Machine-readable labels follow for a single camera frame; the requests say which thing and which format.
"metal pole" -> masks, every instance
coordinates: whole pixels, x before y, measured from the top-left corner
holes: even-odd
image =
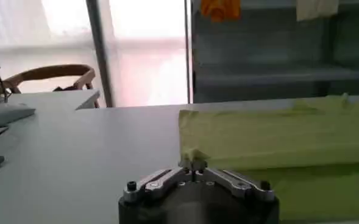
[[[104,36],[102,32],[101,13],[97,0],[86,0],[88,17],[90,19],[91,32],[93,33],[94,47],[96,58],[98,61],[99,73],[101,73],[101,81],[105,96],[106,106],[115,107],[112,92],[112,82],[110,80],[110,72],[107,67],[107,54],[104,44]]]
[[[186,81],[187,81],[187,103],[190,104],[190,67],[189,67],[189,31],[188,31],[188,17],[187,17],[187,0],[185,2],[185,38],[186,38]]]

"shelf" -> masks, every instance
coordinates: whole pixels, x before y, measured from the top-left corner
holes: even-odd
[[[339,0],[339,5],[357,5],[359,0]],[[193,0],[194,11],[199,10],[201,0]],[[296,7],[296,0],[241,0],[242,10],[287,9]]]
[[[229,87],[358,80],[359,70],[332,65],[202,65],[196,85]]]

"yellow cloth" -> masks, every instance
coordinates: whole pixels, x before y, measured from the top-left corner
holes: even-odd
[[[297,100],[292,109],[181,111],[182,156],[268,180],[283,220],[359,219],[359,103]]]
[[[297,0],[297,21],[332,16],[338,7],[339,0]]]
[[[240,18],[240,0],[202,0],[201,14],[213,22]]]

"white table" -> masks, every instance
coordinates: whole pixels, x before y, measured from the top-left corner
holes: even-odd
[[[179,110],[270,110],[291,102],[38,112],[0,138],[7,160],[0,168],[0,223],[117,223],[127,181],[179,161]]]

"black screw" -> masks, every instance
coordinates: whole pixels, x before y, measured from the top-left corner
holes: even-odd
[[[137,183],[135,181],[130,181],[126,185],[126,188],[128,189],[128,191],[135,191],[137,189]]]
[[[267,181],[261,181],[260,182],[260,189],[265,190],[265,191],[270,191],[271,190],[271,186],[270,183]]]

